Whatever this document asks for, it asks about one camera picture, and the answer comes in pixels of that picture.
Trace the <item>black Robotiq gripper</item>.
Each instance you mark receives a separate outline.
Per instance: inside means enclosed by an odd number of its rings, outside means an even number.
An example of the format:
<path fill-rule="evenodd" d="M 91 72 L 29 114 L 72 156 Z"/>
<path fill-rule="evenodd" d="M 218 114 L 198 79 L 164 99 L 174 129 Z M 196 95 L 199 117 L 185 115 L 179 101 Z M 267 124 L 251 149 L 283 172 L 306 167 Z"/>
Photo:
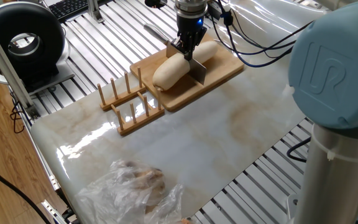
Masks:
<path fill-rule="evenodd" d="M 187 61 L 193 58 L 195 47 L 200 44 L 207 31 L 207 28 L 203 27 L 203 22 L 204 16 L 189 19 L 177 15 L 178 36 L 170 42 L 170 45 L 174 52 L 185 54 Z M 186 47 L 181 38 L 185 38 Z"/>

